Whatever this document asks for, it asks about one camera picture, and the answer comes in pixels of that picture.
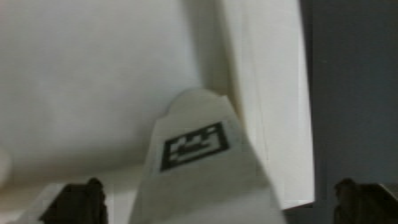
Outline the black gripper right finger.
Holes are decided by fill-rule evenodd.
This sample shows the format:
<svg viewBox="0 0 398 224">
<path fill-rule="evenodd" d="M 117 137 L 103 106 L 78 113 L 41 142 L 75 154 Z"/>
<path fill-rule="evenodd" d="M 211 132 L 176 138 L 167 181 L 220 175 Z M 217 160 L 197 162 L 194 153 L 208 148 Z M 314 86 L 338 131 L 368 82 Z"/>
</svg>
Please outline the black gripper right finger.
<svg viewBox="0 0 398 224">
<path fill-rule="evenodd" d="M 377 183 L 345 178 L 334 185 L 332 224 L 398 224 L 398 199 Z"/>
</svg>

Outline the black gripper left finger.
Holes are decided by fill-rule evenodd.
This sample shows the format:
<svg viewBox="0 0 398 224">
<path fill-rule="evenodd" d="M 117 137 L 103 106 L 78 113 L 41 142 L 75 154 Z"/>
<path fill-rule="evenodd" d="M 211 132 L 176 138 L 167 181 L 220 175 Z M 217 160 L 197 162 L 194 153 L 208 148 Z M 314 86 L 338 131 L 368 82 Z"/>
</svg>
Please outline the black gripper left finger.
<svg viewBox="0 0 398 224">
<path fill-rule="evenodd" d="M 50 203 L 39 221 L 44 224 L 108 224 L 103 184 L 91 178 L 68 184 Z"/>
</svg>

